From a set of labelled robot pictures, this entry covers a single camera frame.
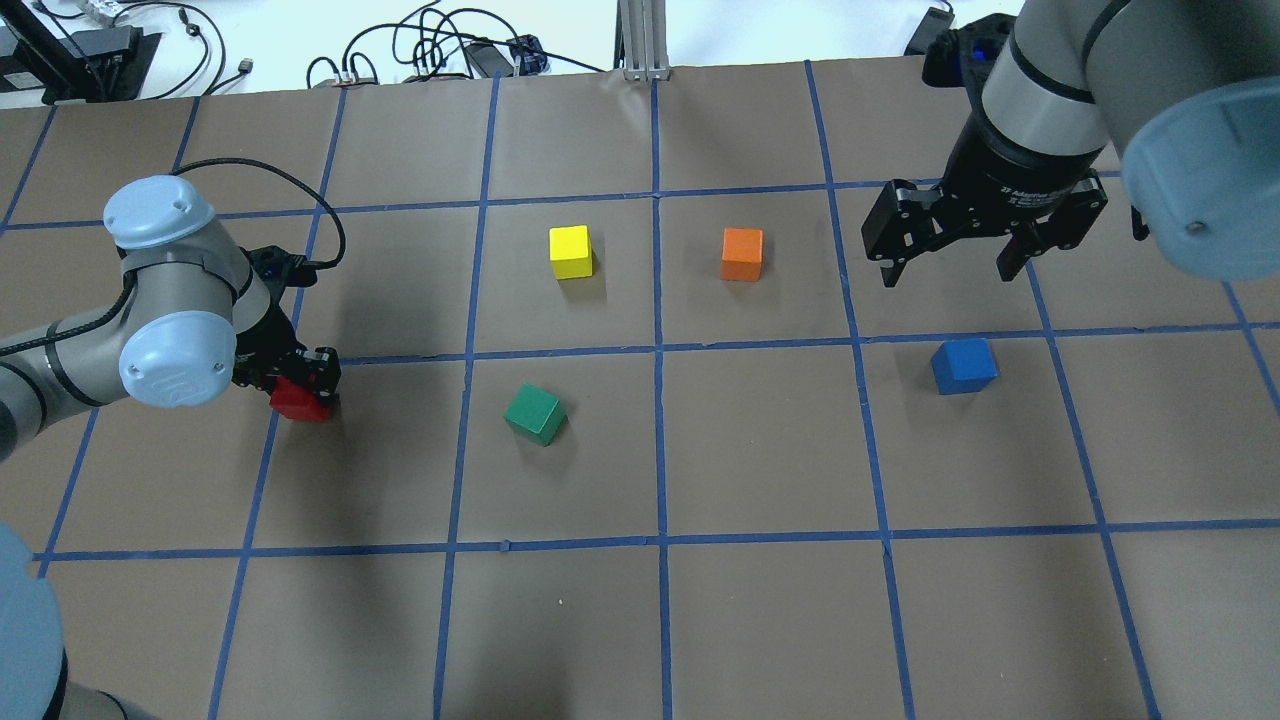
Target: orange cube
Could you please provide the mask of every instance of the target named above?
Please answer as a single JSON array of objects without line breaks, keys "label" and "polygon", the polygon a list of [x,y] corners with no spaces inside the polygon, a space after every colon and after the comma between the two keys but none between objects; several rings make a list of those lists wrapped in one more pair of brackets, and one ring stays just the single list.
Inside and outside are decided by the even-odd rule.
[{"label": "orange cube", "polygon": [[724,228],[724,250],[721,254],[721,279],[755,282],[764,266],[764,231],[758,228]]}]

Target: green cube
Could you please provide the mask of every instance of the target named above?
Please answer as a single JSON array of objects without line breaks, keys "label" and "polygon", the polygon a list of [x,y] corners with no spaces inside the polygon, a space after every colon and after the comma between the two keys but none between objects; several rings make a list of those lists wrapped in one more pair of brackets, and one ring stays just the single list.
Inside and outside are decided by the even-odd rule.
[{"label": "green cube", "polygon": [[554,395],[525,384],[502,418],[513,430],[545,447],[564,421],[564,406]]}]

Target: light blue joint cap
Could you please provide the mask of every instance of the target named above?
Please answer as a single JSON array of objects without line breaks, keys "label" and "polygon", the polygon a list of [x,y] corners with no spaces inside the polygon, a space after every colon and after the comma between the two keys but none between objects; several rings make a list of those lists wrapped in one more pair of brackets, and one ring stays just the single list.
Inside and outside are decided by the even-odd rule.
[{"label": "light blue joint cap", "polygon": [[1124,187],[1165,258],[1192,275],[1280,270],[1280,77],[1225,85],[1148,122]]},{"label": "light blue joint cap", "polygon": [[31,551],[0,523],[0,717],[40,720],[63,669],[63,623],[47,580],[27,574]]},{"label": "light blue joint cap", "polygon": [[142,325],[120,351],[120,380],[134,398],[156,407],[204,405],[232,382],[236,331],[207,310],[161,315]]},{"label": "light blue joint cap", "polygon": [[196,187],[174,176],[155,176],[115,191],[102,210],[102,224],[122,250],[142,250],[173,242],[214,219]]}]

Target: power adapter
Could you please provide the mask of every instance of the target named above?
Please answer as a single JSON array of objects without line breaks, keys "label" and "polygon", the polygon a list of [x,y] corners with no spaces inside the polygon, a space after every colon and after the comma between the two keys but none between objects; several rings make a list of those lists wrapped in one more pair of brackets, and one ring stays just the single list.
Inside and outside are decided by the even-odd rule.
[{"label": "power adapter", "polygon": [[929,8],[929,12],[924,13],[924,18],[920,19],[920,27],[915,28],[915,35],[911,36],[911,41],[906,44],[906,53],[902,54],[924,55],[928,53],[929,45],[932,45],[940,35],[951,29],[951,20],[954,19],[956,19],[955,13]]}]

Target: grid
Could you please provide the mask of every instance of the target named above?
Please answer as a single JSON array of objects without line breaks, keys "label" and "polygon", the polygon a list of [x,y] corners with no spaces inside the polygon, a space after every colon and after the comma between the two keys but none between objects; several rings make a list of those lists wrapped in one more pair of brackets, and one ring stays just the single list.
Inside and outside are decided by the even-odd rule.
[{"label": "grid", "polygon": [[[76,461],[72,468],[70,475],[68,478],[67,488],[63,495],[61,503],[59,506],[58,515],[54,521],[52,530],[49,536],[47,543],[45,544],[41,552],[36,553],[36,560],[38,560],[40,562],[38,575],[45,577],[45,574],[49,571],[50,565],[54,562],[125,560],[125,559],[129,560],[236,559],[238,561],[236,580],[232,592],[232,601],[227,612],[225,630],[221,639],[221,650],[218,660],[216,676],[214,680],[214,692],[209,705],[209,717],[212,720],[218,716],[219,712],[219,703],[221,698],[223,683],[225,679],[227,664],[230,655],[232,643],[234,642],[236,637],[236,624],[237,624],[241,596],[244,585],[246,573],[251,560],[265,559],[265,557],[301,557],[301,556],[440,553],[444,556],[444,579],[443,579],[443,592],[440,597],[440,621],[439,621],[439,638],[438,638],[438,652],[435,664],[435,691],[434,691],[434,707],[433,707],[433,715],[435,717],[439,717],[442,715],[442,708],[443,708],[444,673],[448,659],[448,641],[449,641],[449,624],[451,624],[449,620],[451,620],[452,598],[453,598],[453,577],[454,577],[454,564],[458,553],[657,546],[658,564],[659,564],[658,594],[659,594],[659,609],[660,609],[659,626],[660,626],[660,659],[662,659],[662,675],[660,675],[662,710],[664,719],[671,719],[675,716],[673,693],[676,692],[676,689],[673,689],[673,683],[672,683],[672,661],[671,661],[672,609],[671,609],[671,571],[669,571],[669,557],[668,557],[671,547],[685,546],[685,544],[719,544],[719,543],[795,543],[795,542],[876,543],[878,542],[883,546],[883,553],[882,553],[883,573],[888,593],[887,600],[890,607],[890,618],[892,623],[892,637],[897,660],[897,674],[901,685],[902,710],[908,719],[914,719],[915,703],[911,692],[910,664],[908,659],[908,648],[905,639],[906,634],[910,633],[910,628],[904,626],[902,611],[900,607],[900,598],[897,589],[899,583],[895,569],[895,555],[892,550],[893,542],[902,539],[941,539],[941,538],[1097,536],[1101,539],[1105,551],[1107,568],[1114,585],[1115,600],[1119,606],[1120,616],[1124,624],[1124,632],[1129,644],[1129,651],[1133,656],[1133,662],[1137,669],[1138,683],[1142,691],[1143,701],[1146,703],[1147,714],[1151,717],[1158,717],[1161,715],[1161,711],[1158,708],[1155,692],[1152,691],[1152,683],[1148,676],[1146,661],[1143,657],[1142,643],[1138,637],[1138,632],[1134,625],[1133,615],[1129,607],[1124,577],[1121,574],[1121,568],[1116,557],[1116,551],[1112,546],[1112,537],[1115,534],[1123,534],[1123,533],[1280,528],[1280,518],[1238,518],[1238,519],[1222,519],[1222,520],[1171,520],[1171,521],[1139,521],[1139,523],[1108,521],[1106,511],[1102,506],[1102,500],[1100,497],[1097,484],[1094,482],[1092,464],[1089,459],[1089,451],[1085,445],[1084,434],[1080,428],[1080,420],[1076,414],[1071,387],[1068,380],[1068,374],[1064,369],[1064,361],[1059,351],[1057,340],[1062,337],[1124,336],[1124,334],[1144,334],[1144,333],[1155,333],[1155,334],[1242,333],[1257,364],[1258,373],[1262,377],[1266,391],[1270,396],[1270,401],[1275,407],[1276,413],[1280,414],[1280,392],[1277,392],[1275,379],[1272,378],[1271,372],[1267,368],[1267,363],[1263,357],[1263,352],[1256,337],[1256,331],[1280,329],[1280,322],[1251,322],[1245,316],[1244,309],[1239,299],[1236,297],[1236,293],[1231,287],[1231,284],[1224,283],[1222,291],[1226,295],[1228,301],[1238,320],[1234,324],[1219,323],[1219,324],[1199,324],[1199,325],[1164,325],[1164,327],[1142,328],[1142,329],[1124,328],[1124,327],[1057,329],[1053,327],[1050,319],[1050,313],[1044,302],[1044,293],[1041,290],[1041,283],[1039,279],[1037,278],[1036,269],[1034,266],[1029,265],[1027,270],[1032,293],[1036,301],[1036,307],[1042,324],[1039,329],[973,332],[973,333],[913,333],[913,334],[863,336],[859,332],[856,309],[850,291],[849,269],[846,265],[845,246],[844,246],[844,229],[840,217],[840,209],[837,206],[837,191],[845,188],[879,187],[883,181],[882,179],[858,181],[858,182],[835,181],[835,174],[832,170],[831,150],[828,147],[826,123],[823,118],[822,104],[819,101],[819,94],[818,94],[817,81],[814,77],[813,65],[806,61],[804,64],[804,69],[805,69],[805,78],[808,82],[808,94],[813,104],[813,117],[817,127],[818,142],[822,154],[822,164],[824,174],[824,182],[822,183],[662,190],[660,163],[659,163],[659,147],[660,147],[659,99],[662,92],[660,92],[660,83],[653,83],[650,86],[650,147],[652,147],[653,177],[652,177],[652,188],[649,192],[570,195],[570,196],[522,197],[522,199],[490,199],[489,182],[490,182],[490,169],[493,161],[494,129],[498,115],[498,99],[502,87],[500,81],[495,78],[492,83],[492,90],[489,95],[483,179],[477,200],[412,202],[412,204],[398,204],[398,205],[357,205],[357,206],[338,208],[338,211],[342,214],[442,209],[442,208],[474,208],[477,210],[477,229],[475,236],[475,247],[472,256],[472,274],[470,279],[471,284],[470,284],[465,351],[462,354],[442,354],[434,356],[365,356],[365,357],[344,359],[346,365],[410,364],[410,363],[460,363],[463,365],[465,379],[463,379],[463,391],[461,401],[461,413],[458,416],[458,441],[457,441],[456,461],[454,461],[452,501],[449,507],[448,539],[445,542],[325,546],[325,547],[256,547],[253,538],[257,524],[257,514],[261,506],[262,493],[268,478],[268,470],[270,468],[273,448],[275,445],[276,432],[279,427],[279,418],[275,414],[273,414],[270,423],[266,428],[265,442],[261,454],[261,462],[257,473],[257,483],[253,489],[248,521],[244,528],[243,543],[241,544],[241,547],[138,550],[138,551],[59,551],[56,548],[59,533],[65,520],[68,507],[70,506],[70,501],[76,491],[77,479],[84,464],[84,457],[88,450],[90,439],[93,434],[95,425],[97,421],[99,414],[97,410],[93,410],[88,415],[88,420],[78,447]],[[338,147],[338,138],[342,129],[342,119],[347,97],[348,97],[348,91],[346,88],[340,90],[338,109],[329,140],[328,154],[325,158],[324,176],[320,183],[321,193],[326,191],[329,184],[329,177],[334,164],[334,154]],[[191,138],[192,128],[195,127],[198,111],[200,111],[200,99],[196,99],[191,106],[191,114],[187,119],[182,141],[178,149],[178,154],[174,159],[174,167],[178,167],[182,163],[183,154],[186,152],[186,147]],[[97,224],[96,220],[73,220],[73,222],[51,222],[51,223],[10,222],[14,210],[18,205],[22,191],[27,183],[32,168],[36,164],[37,156],[41,151],[41,147],[49,133],[49,128],[52,124],[56,113],[58,109],[55,108],[50,110],[47,114],[41,133],[36,141],[35,150],[32,151],[32,155],[27,163],[22,178],[18,182],[18,188],[14,192],[14,197],[9,204],[4,219],[0,220],[0,236],[3,236],[5,231],[10,229],[13,231],[51,229],[51,228],[69,228],[69,227],[92,227]],[[1111,177],[1116,176],[1116,173],[1103,173],[1103,174]],[[660,224],[663,200],[671,197],[689,197],[689,196],[756,195],[756,193],[796,192],[796,191],[824,191],[827,196],[829,206],[829,220],[835,236],[835,254],[836,254],[837,269],[841,283],[841,295],[842,295],[841,300],[849,327],[847,336],[819,337],[819,338],[806,338],[806,340],[727,341],[727,342],[714,342],[714,343],[664,342],[663,311],[662,311],[663,245],[662,245],[662,224]],[[515,350],[515,351],[490,351],[490,352],[476,351],[475,348],[476,314],[477,314],[477,304],[480,295],[480,275],[483,272],[481,265],[483,265],[483,246],[485,234],[484,231],[489,208],[504,206],[504,205],[526,205],[526,204],[557,204],[557,202],[645,200],[645,199],[650,201],[652,217],[653,217],[652,242],[653,242],[653,263],[654,263],[654,277],[653,277],[654,327],[653,327],[652,345],[611,346],[611,347],[564,347],[553,350]],[[319,206],[269,210],[269,211],[228,213],[221,217],[224,219],[237,219],[237,218],[268,218],[268,217],[297,217],[297,215],[311,218],[310,231],[307,236],[307,252],[310,254],[315,246],[319,224],[323,219],[323,211]],[[301,316],[303,300],[305,300],[305,292],[302,290],[298,290],[293,306],[294,324],[297,324]],[[936,529],[929,529],[929,528],[895,529],[891,525],[890,507],[887,506],[884,497],[884,488],[881,480],[881,466],[879,466],[878,443],[874,427],[874,414],[865,378],[863,350],[864,347],[874,343],[938,342],[938,341],[963,338],[963,337],[1038,338],[1044,341],[1044,343],[1048,347],[1050,356],[1052,359],[1053,370],[1057,378],[1059,389],[1062,398],[1064,411],[1066,413],[1070,424],[1071,436],[1075,442],[1076,454],[1079,456],[1080,468],[1083,470],[1084,480],[1087,484],[1087,491],[1093,510],[1093,523],[1062,524],[1062,525],[970,527],[970,528],[936,528]],[[666,442],[664,406],[663,406],[664,356],[667,354],[681,354],[681,352],[714,352],[714,351],[732,351],[732,350],[748,350],[748,348],[823,347],[823,346],[850,348],[854,364],[852,368],[856,378],[858,402],[861,411],[863,416],[861,419],[865,430],[865,446],[870,465],[872,491],[874,495],[877,528],[874,530],[847,530],[847,532],[778,532],[778,533],[718,533],[718,534],[669,533],[667,521],[667,478],[666,478],[667,442]],[[460,541],[458,523],[460,523],[461,502],[463,493],[463,470],[466,462],[467,430],[470,425],[468,414],[470,414],[472,375],[475,364],[477,361],[499,360],[499,359],[627,355],[627,354],[652,355],[654,357],[653,402],[654,402],[654,418],[655,418],[654,433],[655,433],[655,450],[657,450],[657,459],[655,459],[657,477],[654,488],[655,503],[657,503],[657,533],[644,534],[644,536],[549,539],[549,541],[516,541],[516,542],[497,541],[497,539],[481,541],[481,542]]]}]

